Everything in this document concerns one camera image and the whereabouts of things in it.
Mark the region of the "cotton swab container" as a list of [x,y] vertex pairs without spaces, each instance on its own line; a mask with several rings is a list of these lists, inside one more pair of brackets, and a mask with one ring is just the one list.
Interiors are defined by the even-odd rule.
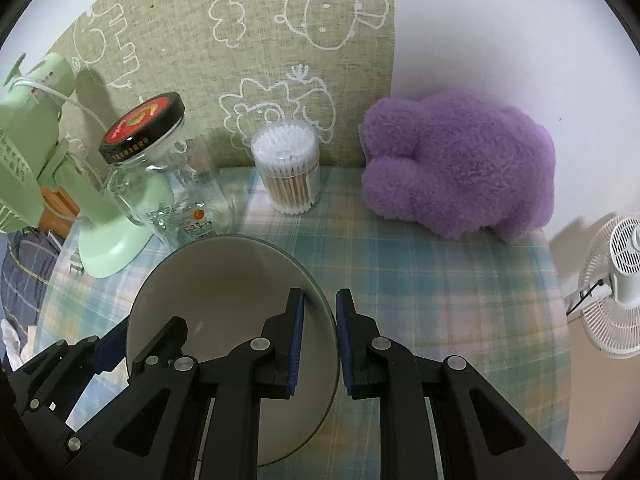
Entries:
[[273,122],[250,141],[271,205],[281,214],[304,214],[320,195],[320,146],[314,128],[299,120]]

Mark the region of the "glass jar black lid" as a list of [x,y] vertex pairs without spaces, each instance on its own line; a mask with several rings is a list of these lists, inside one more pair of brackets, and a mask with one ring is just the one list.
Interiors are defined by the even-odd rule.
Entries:
[[179,93],[153,96],[117,119],[99,151],[110,165],[107,191],[171,249],[232,231],[232,200],[205,136],[186,125]]

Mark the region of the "green cartoon fabric board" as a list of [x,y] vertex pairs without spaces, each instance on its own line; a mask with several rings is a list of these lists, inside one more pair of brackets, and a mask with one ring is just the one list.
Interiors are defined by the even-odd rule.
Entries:
[[76,76],[64,136],[94,164],[107,126],[179,93],[221,166],[250,162],[270,122],[316,130],[325,165],[359,167],[358,127],[390,92],[394,0],[96,0],[55,41]]

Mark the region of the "plaid tablecloth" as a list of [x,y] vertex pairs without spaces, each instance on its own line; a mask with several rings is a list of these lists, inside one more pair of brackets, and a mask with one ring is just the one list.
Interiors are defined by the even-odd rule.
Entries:
[[[250,167],[221,170],[239,232],[288,252],[334,309],[347,287],[358,312],[418,356],[463,356],[563,454],[570,410],[570,338],[548,242],[534,231],[506,245],[491,232],[444,240],[385,221],[361,199],[361,169],[321,168],[320,202],[301,216],[272,209]],[[59,339],[103,336],[131,309],[168,249],[152,240],[133,263],[97,280],[79,270],[78,235],[66,238],[38,316],[34,354]],[[378,402],[352,401],[343,379],[320,430],[257,479],[379,479]]]

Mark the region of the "blue plaid bedding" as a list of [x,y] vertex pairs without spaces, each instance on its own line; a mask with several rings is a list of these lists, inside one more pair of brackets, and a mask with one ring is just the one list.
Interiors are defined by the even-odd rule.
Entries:
[[39,313],[60,248],[50,236],[34,229],[8,235],[1,263],[1,307],[22,344]]

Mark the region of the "blue floral ceramic bowl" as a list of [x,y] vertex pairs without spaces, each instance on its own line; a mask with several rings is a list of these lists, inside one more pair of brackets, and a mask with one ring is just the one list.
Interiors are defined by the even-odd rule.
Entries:
[[334,316],[311,274],[289,254],[247,236],[191,243],[162,261],[132,304],[127,358],[133,360],[173,317],[186,320],[182,350],[200,362],[226,356],[259,336],[267,318],[284,311],[288,293],[306,297],[302,354],[291,400],[260,408],[257,463],[283,460],[305,445],[329,413],[338,381]]

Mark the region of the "purple plush toy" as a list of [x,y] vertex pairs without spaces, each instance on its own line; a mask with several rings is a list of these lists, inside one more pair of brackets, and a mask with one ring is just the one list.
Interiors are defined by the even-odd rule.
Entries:
[[506,243],[551,220],[554,144],[516,107],[458,90],[385,98],[359,133],[368,158],[362,198],[385,219],[446,238],[488,228]]

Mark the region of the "green desk fan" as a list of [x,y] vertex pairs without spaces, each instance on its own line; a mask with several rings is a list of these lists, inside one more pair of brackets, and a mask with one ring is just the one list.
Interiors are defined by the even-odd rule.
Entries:
[[153,235],[134,221],[113,196],[84,176],[60,137],[58,123],[75,75],[64,56],[46,55],[27,74],[16,62],[1,99],[1,231],[38,226],[46,201],[42,190],[62,190],[79,207],[79,257],[94,278],[107,278],[140,254]]

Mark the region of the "white standing fan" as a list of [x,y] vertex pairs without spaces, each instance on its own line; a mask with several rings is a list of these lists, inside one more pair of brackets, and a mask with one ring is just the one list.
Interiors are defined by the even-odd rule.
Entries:
[[591,241],[566,314],[582,320],[591,343],[609,358],[639,354],[639,216],[608,220]]

